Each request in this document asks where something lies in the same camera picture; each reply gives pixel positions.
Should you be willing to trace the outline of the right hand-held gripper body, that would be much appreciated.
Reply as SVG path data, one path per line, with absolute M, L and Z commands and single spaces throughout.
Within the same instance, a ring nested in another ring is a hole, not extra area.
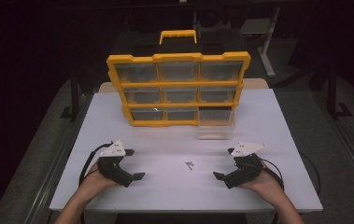
M 256 152 L 267 148 L 265 143 L 239 142 L 232 154 L 237 169 L 224 178 L 228 189 L 238 187 L 256 178 L 262 171 L 262 163 Z

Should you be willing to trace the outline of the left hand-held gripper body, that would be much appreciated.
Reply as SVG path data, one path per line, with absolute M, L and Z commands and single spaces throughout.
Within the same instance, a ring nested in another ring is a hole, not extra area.
M 120 162 L 126 157 L 125 149 L 121 140 L 112 143 L 100 153 L 97 165 L 104 177 L 128 188 L 133 182 L 133 175 L 120 167 Z

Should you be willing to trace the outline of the clear plastic pulled drawer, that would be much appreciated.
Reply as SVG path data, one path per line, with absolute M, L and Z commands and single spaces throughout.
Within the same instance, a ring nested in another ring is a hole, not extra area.
M 230 139 L 235 128 L 234 111 L 230 106 L 200 107 L 198 126 L 200 139 Z

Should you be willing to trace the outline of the yellow black drawer organizer cabinet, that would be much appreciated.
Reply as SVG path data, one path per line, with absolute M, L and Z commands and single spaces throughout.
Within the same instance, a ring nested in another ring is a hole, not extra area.
M 111 83 L 121 93 L 116 75 L 117 64 L 166 63 L 166 62 L 241 62 L 245 74 L 250 64 L 250 54 L 242 36 L 236 30 L 221 30 L 197 34 L 194 30 L 162 31 L 158 34 L 122 33 L 108 56 L 106 63 Z M 134 125 L 162 127 L 192 124 Z

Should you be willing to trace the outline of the person's left hand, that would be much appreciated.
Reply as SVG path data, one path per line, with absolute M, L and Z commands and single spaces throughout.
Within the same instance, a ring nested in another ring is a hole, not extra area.
M 83 179 L 79 188 L 88 197 L 95 197 L 105 189 L 117 186 L 117 183 L 107 179 L 99 173 L 97 164 L 94 164 Z

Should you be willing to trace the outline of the person's right hand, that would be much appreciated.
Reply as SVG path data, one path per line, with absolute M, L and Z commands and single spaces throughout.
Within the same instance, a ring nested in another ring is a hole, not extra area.
M 268 203 L 275 205 L 285 200 L 286 194 L 274 177 L 265 171 L 267 165 L 262 161 L 262 171 L 253 180 L 241 185 L 241 188 L 250 189 Z

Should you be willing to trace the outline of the black metal stand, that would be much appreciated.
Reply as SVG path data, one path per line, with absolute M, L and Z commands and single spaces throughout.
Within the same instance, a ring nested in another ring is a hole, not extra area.
M 342 117 L 351 117 L 352 113 L 344 103 L 336 102 L 337 73 L 335 63 L 330 64 L 327 90 L 327 111 L 334 120 Z
M 70 78 L 70 96 L 71 96 L 71 105 L 66 106 L 62 112 L 61 119 L 70 119 L 71 122 L 74 122 L 78 116 L 79 112 L 79 101 L 81 97 L 81 90 L 78 84 L 77 77 L 73 75 Z

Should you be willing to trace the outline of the set of clear plastic drawers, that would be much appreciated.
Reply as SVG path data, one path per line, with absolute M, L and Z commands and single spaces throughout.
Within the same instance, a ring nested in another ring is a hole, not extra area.
M 234 116 L 241 62 L 117 64 L 125 117 L 134 125 L 225 124 Z

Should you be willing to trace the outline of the white metal stand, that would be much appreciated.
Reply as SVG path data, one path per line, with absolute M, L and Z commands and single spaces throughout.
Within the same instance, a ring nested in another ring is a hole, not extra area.
M 276 23 L 280 7 L 275 7 L 273 14 L 267 19 L 247 19 L 241 28 L 242 35 L 264 35 L 263 43 L 257 47 L 257 51 L 262 62 L 262 66 L 269 77 L 275 77 L 276 73 L 271 65 L 271 62 L 267 55 Z

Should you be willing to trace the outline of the grey metal floor rail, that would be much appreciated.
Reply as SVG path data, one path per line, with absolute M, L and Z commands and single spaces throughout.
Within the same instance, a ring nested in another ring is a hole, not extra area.
M 32 142 L 32 177 L 38 181 L 34 200 L 30 203 L 24 224 L 47 224 L 51 217 L 50 203 L 63 174 L 69 154 L 77 139 L 92 95 L 77 98 L 78 112 L 69 117 L 73 97 L 57 95 Z
M 321 111 L 326 114 L 328 121 L 331 123 L 333 131 L 338 136 L 339 140 L 342 143 L 343 148 L 347 152 L 348 158 L 352 162 L 352 166 L 354 168 L 354 145 L 350 138 L 348 137 L 346 130 L 344 129 L 342 123 L 340 122 L 337 116 L 332 115 L 326 108 L 326 100 L 324 96 L 320 92 L 314 93 L 315 99 L 321 108 Z

